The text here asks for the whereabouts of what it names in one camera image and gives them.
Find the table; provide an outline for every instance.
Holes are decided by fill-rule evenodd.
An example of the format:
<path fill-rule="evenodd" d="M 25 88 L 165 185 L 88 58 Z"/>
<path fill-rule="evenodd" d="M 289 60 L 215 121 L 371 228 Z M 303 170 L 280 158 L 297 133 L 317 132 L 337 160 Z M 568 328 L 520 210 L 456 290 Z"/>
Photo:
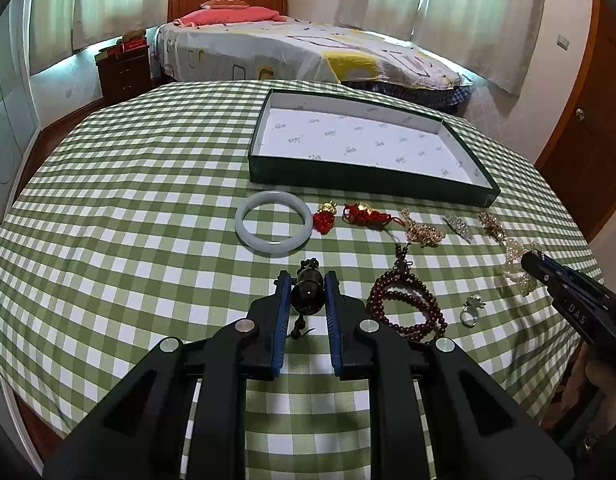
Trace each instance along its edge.
<path fill-rule="evenodd" d="M 398 226 L 375 232 L 339 219 L 328 235 L 314 233 L 303 248 L 278 258 L 253 254 L 236 237 L 236 207 L 263 188 L 248 180 L 246 153 L 271 88 L 422 109 L 326 83 L 169 84 L 89 116 L 10 209 L 0 229 L 0 373 L 61 434 L 161 338 L 213 335 L 243 317 L 252 300 L 271 294 L 281 269 L 294 273 L 300 260 L 314 256 L 336 271 L 345 294 L 365 298 L 392 266 L 394 240 L 405 240 Z M 449 121 L 491 172 L 501 194 L 489 211 L 509 235 L 537 240 L 561 263 L 601 278 L 579 229 L 528 161 L 460 118 L 426 111 Z M 545 287 L 523 298 L 501 275 L 503 250 L 486 235 L 478 209 L 287 190 L 312 210 L 331 199 L 340 212 L 344 202 L 368 202 L 394 215 L 408 206 L 415 220 L 446 231 L 441 215 L 464 217 L 473 243 L 450 233 L 437 248 L 411 246 L 414 272 L 437 296 L 447 336 L 531 416 L 542 416 L 578 336 L 550 306 Z M 246 216 L 258 235 L 293 234 L 300 223 L 280 205 Z M 459 313 L 475 293 L 486 307 L 471 330 Z M 389 317 L 402 324 L 416 317 L 408 309 L 387 304 Z M 308 337 L 288 340 L 277 381 L 248 382 L 251 479 L 363 478 L 370 469 L 367 384 L 334 377 L 323 312 L 309 327 L 315 330 Z"/>

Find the bracelet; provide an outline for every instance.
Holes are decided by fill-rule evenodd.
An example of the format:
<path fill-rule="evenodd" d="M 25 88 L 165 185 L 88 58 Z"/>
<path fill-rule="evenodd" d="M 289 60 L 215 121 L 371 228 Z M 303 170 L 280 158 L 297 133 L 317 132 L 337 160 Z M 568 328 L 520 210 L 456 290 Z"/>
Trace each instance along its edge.
<path fill-rule="evenodd" d="M 280 242 L 269 242 L 256 237 L 254 234 L 248 232 L 243 225 L 243 217 L 251 209 L 256 208 L 262 204 L 285 204 L 288 207 L 294 209 L 304 219 L 304 226 L 293 237 L 287 238 Z M 261 191 L 249 196 L 244 202 L 237 208 L 237 213 L 234 216 L 234 228 L 237 231 L 237 235 L 248 247 L 266 254 L 281 254 L 288 253 L 301 244 L 303 244 L 308 238 L 310 238 L 310 232 L 312 231 L 312 214 L 310 209 L 306 205 L 306 202 L 299 199 L 293 194 L 286 193 L 285 191 Z"/>
<path fill-rule="evenodd" d="M 435 297 L 428 291 L 426 286 L 421 283 L 421 280 L 410 272 L 412 262 L 406 261 L 407 251 L 408 245 L 402 248 L 399 244 L 395 244 L 395 256 L 397 260 L 394 263 L 394 268 L 384 272 L 384 274 L 374 282 L 366 304 L 368 313 L 376 320 L 386 323 L 386 325 L 395 329 L 402 337 L 408 338 L 411 341 L 421 341 L 433 331 L 437 333 L 436 337 L 443 337 L 448 328 L 448 323 L 446 323 Z M 416 290 L 421 297 L 419 298 L 414 294 L 406 294 L 398 290 L 386 290 L 386 288 L 390 286 L 411 288 L 412 290 Z M 405 301 L 427 314 L 426 317 L 428 319 L 425 323 L 414 324 L 412 326 L 401 326 L 397 323 L 391 323 L 384 313 L 383 300 Z"/>

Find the window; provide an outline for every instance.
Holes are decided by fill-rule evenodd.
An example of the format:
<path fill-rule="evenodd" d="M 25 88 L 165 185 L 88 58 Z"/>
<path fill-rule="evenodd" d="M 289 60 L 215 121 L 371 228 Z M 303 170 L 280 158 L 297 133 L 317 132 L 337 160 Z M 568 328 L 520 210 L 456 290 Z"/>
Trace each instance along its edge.
<path fill-rule="evenodd" d="M 167 0 L 32 0 L 30 73 L 75 50 L 166 21 Z"/>

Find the light switch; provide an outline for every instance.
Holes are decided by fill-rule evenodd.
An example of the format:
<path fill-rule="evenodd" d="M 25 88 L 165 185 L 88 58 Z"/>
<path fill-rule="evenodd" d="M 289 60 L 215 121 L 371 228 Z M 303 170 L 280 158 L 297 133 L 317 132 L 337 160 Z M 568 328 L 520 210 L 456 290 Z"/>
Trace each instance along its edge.
<path fill-rule="evenodd" d="M 568 38 L 564 38 L 561 34 L 559 35 L 559 37 L 557 38 L 557 44 L 563 49 L 563 50 L 568 50 L 568 46 L 570 44 L 570 42 L 568 41 Z"/>

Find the jewelry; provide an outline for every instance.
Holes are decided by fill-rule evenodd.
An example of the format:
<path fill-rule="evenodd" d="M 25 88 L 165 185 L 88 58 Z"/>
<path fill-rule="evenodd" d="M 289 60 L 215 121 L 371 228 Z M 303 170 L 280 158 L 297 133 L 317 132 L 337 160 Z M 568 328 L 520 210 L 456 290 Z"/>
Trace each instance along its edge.
<path fill-rule="evenodd" d="M 406 240 L 409 242 L 418 243 L 421 247 L 436 246 L 446 236 L 446 233 L 441 232 L 436 227 L 415 222 L 410 218 L 410 209 L 408 208 L 402 209 L 401 215 L 405 224 Z"/>
<path fill-rule="evenodd" d="M 472 233 L 470 232 L 470 229 L 466 225 L 466 222 L 464 221 L 463 218 L 459 218 L 459 216 L 453 215 L 453 214 L 447 214 L 443 218 L 448 224 L 448 226 L 455 233 L 460 235 L 461 238 L 466 240 L 468 243 L 472 242 L 472 240 L 474 239 L 474 236 L 472 236 Z"/>
<path fill-rule="evenodd" d="M 462 322 L 462 325 L 472 328 L 479 321 L 479 309 L 485 307 L 486 304 L 483 303 L 480 296 L 473 294 L 468 296 L 464 305 L 464 309 L 459 315 L 459 320 Z"/>
<path fill-rule="evenodd" d="M 377 321 L 385 323 L 399 332 L 402 337 L 410 339 L 411 341 L 421 341 L 433 331 L 436 333 L 435 337 L 442 337 L 446 332 L 448 323 L 444 320 L 444 315 L 441 313 L 441 309 L 438 307 L 435 297 L 428 291 L 426 286 L 410 272 L 412 262 L 406 261 L 408 245 L 409 244 L 406 244 L 402 247 L 399 244 L 395 244 L 394 253 L 397 259 L 395 260 L 394 267 L 384 272 L 374 282 L 373 288 L 370 290 L 370 296 L 368 296 L 368 301 L 366 302 L 366 308 L 370 315 Z M 386 290 L 391 286 L 410 288 L 411 290 L 417 291 L 419 296 L 406 294 L 399 290 Z M 421 310 L 427 315 L 428 319 L 425 323 L 411 326 L 401 326 L 397 323 L 391 323 L 384 313 L 383 300 L 405 301 Z"/>
<path fill-rule="evenodd" d="M 269 203 L 285 204 L 293 208 L 304 219 L 304 226 L 296 235 L 280 242 L 262 240 L 261 238 L 257 238 L 254 234 L 249 233 L 243 225 L 243 217 L 246 216 L 246 213 L 251 209 Z M 234 216 L 234 228 L 239 238 L 242 239 L 242 242 L 256 251 L 266 254 L 288 253 L 310 238 L 310 233 L 312 232 L 312 214 L 306 202 L 293 194 L 275 190 L 261 191 L 249 196 L 239 205 L 237 213 Z"/>
<path fill-rule="evenodd" d="M 524 247 L 519 241 L 506 234 L 504 227 L 494 215 L 485 211 L 479 213 L 479 220 L 482 221 L 486 232 L 495 238 L 506 250 L 506 261 L 502 274 L 511 282 L 519 283 L 521 285 L 521 295 L 526 297 L 537 288 L 537 280 L 521 268 L 521 256 L 533 249 L 543 251 L 542 245 L 532 240 L 527 247 Z"/>
<path fill-rule="evenodd" d="M 337 204 L 335 204 L 332 200 L 325 202 L 321 204 L 317 208 L 317 212 L 312 215 L 312 226 L 322 235 L 326 235 L 335 224 L 336 214 Z"/>
<path fill-rule="evenodd" d="M 344 213 L 341 216 L 347 224 L 361 225 L 370 227 L 371 229 L 383 229 L 393 220 L 402 227 L 405 227 L 403 221 L 388 213 L 381 213 L 372 209 L 368 204 L 363 202 L 353 205 L 344 205 Z"/>
<path fill-rule="evenodd" d="M 294 322 L 294 328 L 288 337 L 297 340 L 312 332 L 314 328 L 309 328 L 302 333 L 302 330 L 306 328 L 304 316 L 318 313 L 325 302 L 326 293 L 323 288 L 323 276 L 319 272 L 319 261 L 317 258 L 302 260 L 301 267 L 297 271 L 296 283 L 290 293 L 290 305 L 299 317 Z"/>

